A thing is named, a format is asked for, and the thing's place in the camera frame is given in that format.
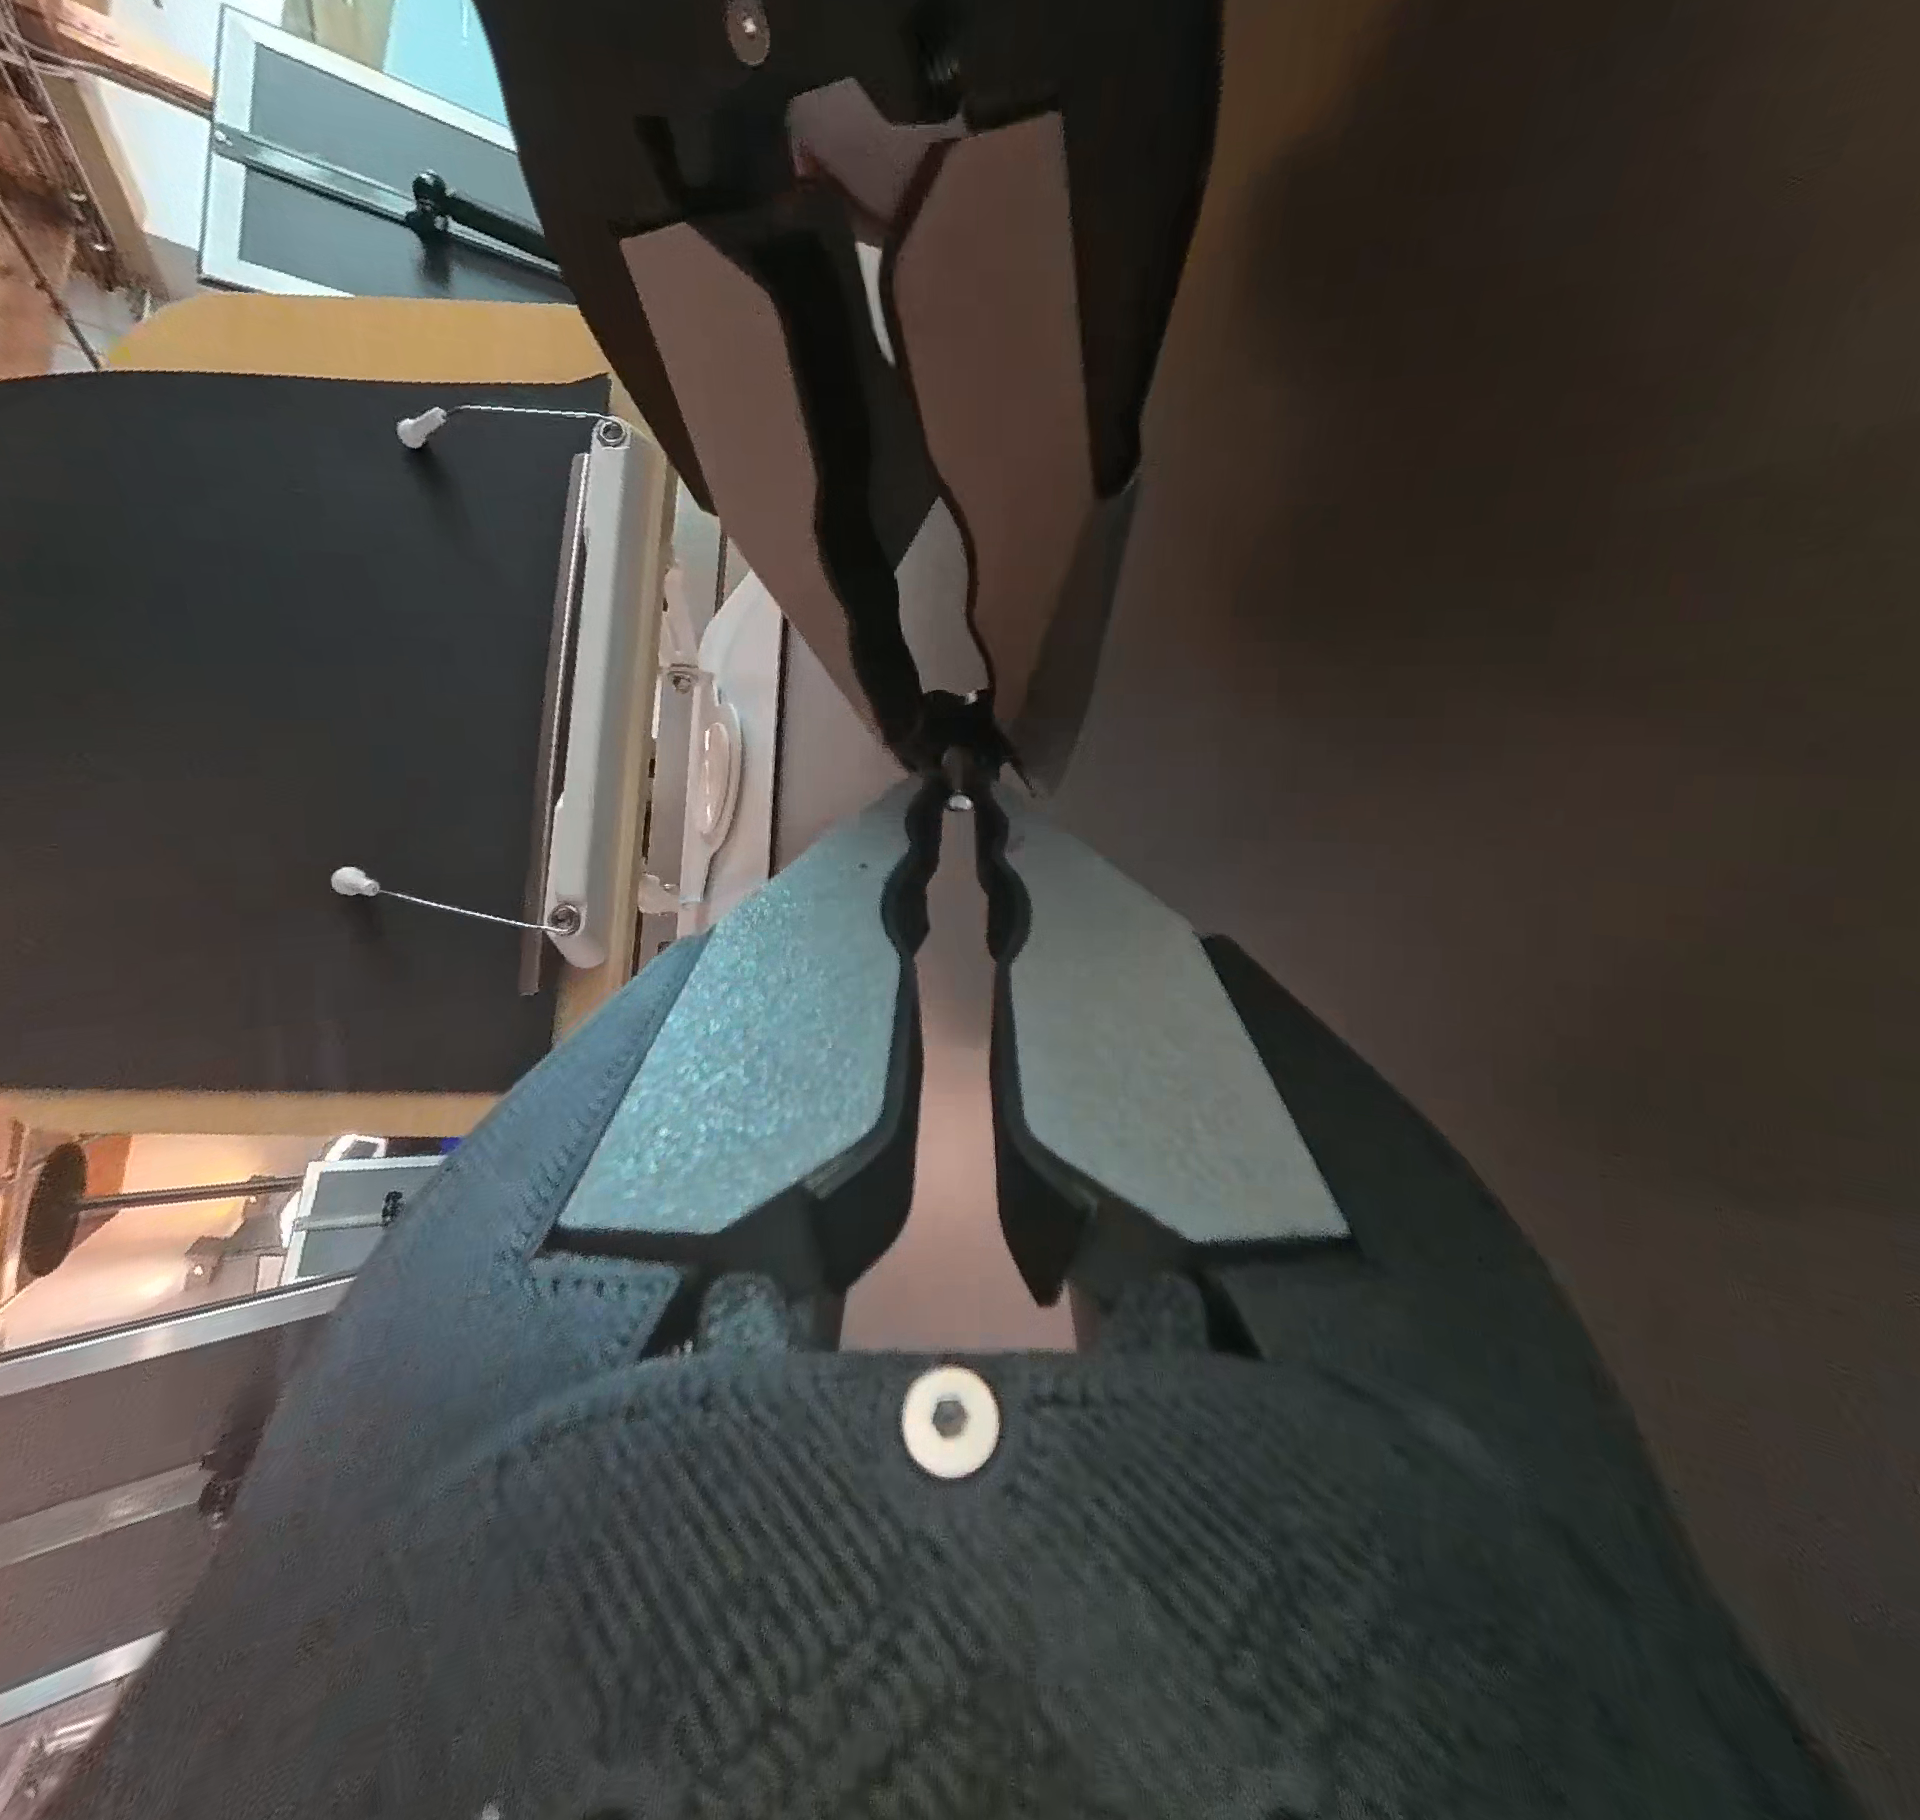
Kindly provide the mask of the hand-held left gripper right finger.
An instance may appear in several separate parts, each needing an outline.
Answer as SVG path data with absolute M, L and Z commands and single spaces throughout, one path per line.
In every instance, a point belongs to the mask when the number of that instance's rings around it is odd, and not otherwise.
M 1197 930 L 1022 799 L 974 797 L 972 824 L 995 1209 L 1029 1296 L 1350 1247 Z

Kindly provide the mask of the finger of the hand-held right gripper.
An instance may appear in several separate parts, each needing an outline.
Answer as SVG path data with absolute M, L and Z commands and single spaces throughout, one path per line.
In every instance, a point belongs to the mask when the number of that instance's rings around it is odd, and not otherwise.
M 1087 720 L 1138 481 L 1097 489 L 1057 112 L 944 149 L 894 253 L 935 503 L 896 571 L 926 691 L 986 696 L 1029 788 Z
M 866 266 L 834 184 L 622 243 L 719 527 L 910 771 L 943 756 L 914 649 L 943 489 L 893 314 L 905 226 Z

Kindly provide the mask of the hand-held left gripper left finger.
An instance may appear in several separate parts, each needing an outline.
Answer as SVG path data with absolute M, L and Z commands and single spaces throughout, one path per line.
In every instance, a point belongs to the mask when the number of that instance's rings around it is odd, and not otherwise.
M 914 1194 L 940 788 L 905 781 L 699 935 L 559 1250 L 852 1284 Z

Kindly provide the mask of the white framed board stand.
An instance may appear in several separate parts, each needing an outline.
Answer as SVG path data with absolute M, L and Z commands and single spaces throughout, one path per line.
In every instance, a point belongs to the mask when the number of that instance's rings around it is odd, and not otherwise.
M 197 271 L 294 299 L 572 305 L 505 126 L 236 8 L 217 23 Z

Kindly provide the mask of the white stand base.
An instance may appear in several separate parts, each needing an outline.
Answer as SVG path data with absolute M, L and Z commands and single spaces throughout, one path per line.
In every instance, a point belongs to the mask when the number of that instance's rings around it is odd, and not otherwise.
M 686 939 L 774 872 L 785 616 L 745 574 L 695 635 L 686 577 L 671 566 L 661 621 L 659 726 L 680 700 L 688 733 L 682 771 L 653 781 L 653 805 L 679 807 L 680 853 L 669 868 L 655 847 L 639 911 L 672 919 Z

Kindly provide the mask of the black board with wooden edge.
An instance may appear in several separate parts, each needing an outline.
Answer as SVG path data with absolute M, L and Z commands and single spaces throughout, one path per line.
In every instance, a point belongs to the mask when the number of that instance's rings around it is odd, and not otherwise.
M 464 400 L 627 441 L 395 441 Z M 215 293 L 4 381 L 4 1113 L 472 1130 L 632 974 L 674 484 L 561 305 Z

